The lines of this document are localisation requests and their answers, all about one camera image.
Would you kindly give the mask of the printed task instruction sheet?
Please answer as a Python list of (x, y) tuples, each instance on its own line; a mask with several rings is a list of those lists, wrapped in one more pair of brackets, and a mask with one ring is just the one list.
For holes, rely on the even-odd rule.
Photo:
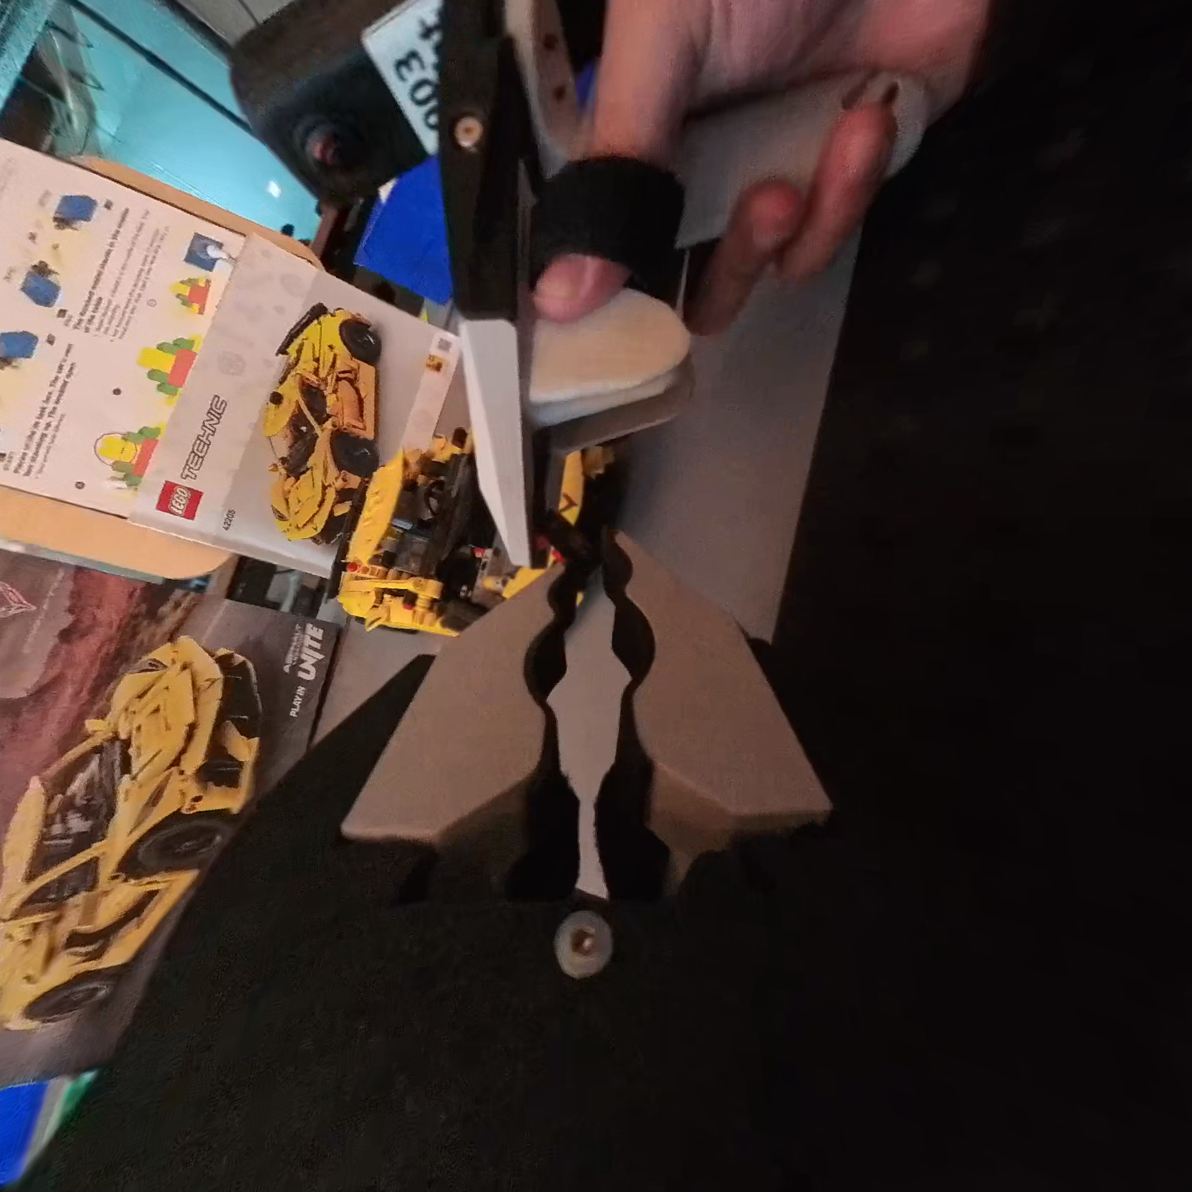
[(1, 482), (127, 517), (245, 237), (1, 143)]

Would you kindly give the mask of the blue plastic storage bin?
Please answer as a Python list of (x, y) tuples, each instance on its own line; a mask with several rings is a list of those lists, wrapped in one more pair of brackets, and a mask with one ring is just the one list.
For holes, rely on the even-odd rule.
[(453, 299), (439, 159), (380, 188), (354, 263), (438, 306)]

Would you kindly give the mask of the white car instruction manual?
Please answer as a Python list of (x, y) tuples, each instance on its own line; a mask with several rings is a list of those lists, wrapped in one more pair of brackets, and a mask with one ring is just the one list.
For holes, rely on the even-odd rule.
[(379, 470), (431, 446), (461, 355), (452, 333), (248, 237), (132, 523), (330, 578)]

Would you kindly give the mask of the person's right hand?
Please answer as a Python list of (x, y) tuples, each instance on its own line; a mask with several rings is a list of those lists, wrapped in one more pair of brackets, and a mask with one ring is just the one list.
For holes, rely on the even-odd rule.
[[(591, 119), (593, 157), (663, 168), (684, 117), (715, 101), (863, 72), (915, 77), (931, 114), (963, 95), (991, 21), (986, 1), (608, 3)], [(684, 318), (726, 330), (769, 270), (802, 283), (859, 231), (893, 158), (891, 98), (855, 99), (805, 186), (744, 190)]]

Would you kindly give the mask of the wooden display board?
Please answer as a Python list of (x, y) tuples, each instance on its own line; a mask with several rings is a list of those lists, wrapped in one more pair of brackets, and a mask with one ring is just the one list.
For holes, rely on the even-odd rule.
[[(164, 203), (187, 216), (266, 240), (292, 257), (322, 271), (309, 246), (274, 229), (240, 216), (205, 199), (101, 157), (73, 157), (74, 167), (107, 178), (127, 189)], [(189, 580), (217, 573), (236, 551), (178, 538), (125, 518), (97, 512), (4, 484), (1, 488), (2, 546), (26, 554), (74, 559), (97, 571), (137, 574), (158, 580)]]

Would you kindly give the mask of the yellow toy brick car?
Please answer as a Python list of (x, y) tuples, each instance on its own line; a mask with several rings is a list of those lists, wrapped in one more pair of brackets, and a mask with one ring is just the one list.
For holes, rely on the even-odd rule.
[(529, 565), (515, 564), (479, 489), (471, 431), (437, 435), (380, 467), (354, 503), (333, 571), (335, 600), (366, 631), (456, 637), (576, 551), (585, 503), (603, 498), (610, 445), (567, 455)]

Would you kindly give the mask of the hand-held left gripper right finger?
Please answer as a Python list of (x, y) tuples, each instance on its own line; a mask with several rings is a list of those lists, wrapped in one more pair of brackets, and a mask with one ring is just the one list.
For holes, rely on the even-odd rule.
[(602, 574), (628, 678), (595, 804), (610, 898), (661, 899), (706, 854), (824, 825), (831, 801), (737, 621), (622, 532)]

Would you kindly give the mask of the toy car packaging box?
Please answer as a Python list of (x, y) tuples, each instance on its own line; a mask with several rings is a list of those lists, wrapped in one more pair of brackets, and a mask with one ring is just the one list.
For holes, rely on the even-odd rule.
[(118, 1048), (168, 940), (308, 751), (339, 627), (2, 550), (1, 1079)]

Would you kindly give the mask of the black perforated mat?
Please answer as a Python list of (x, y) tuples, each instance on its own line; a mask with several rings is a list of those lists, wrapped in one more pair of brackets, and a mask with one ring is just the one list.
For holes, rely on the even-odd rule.
[(873, 206), (782, 625), (816, 1190), (1189, 1190), (1189, 3), (996, 3)]

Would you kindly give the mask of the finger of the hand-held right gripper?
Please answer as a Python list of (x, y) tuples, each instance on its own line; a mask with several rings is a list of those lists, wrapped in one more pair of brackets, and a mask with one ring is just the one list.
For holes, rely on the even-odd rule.
[(461, 319), (457, 334), (480, 493), (510, 561), (529, 566), (534, 470), (526, 406), (533, 324)]
[(694, 386), (693, 376), (661, 376), (627, 390), (540, 404), (539, 437), (564, 455), (631, 437), (673, 421)]

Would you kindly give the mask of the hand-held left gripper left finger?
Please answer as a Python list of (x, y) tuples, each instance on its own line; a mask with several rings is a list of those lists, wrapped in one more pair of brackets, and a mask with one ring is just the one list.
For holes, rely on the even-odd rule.
[(341, 823), (348, 841), (468, 863), (509, 899), (572, 894), (579, 797), (549, 698), (577, 596), (569, 569), (548, 569), (441, 647)]

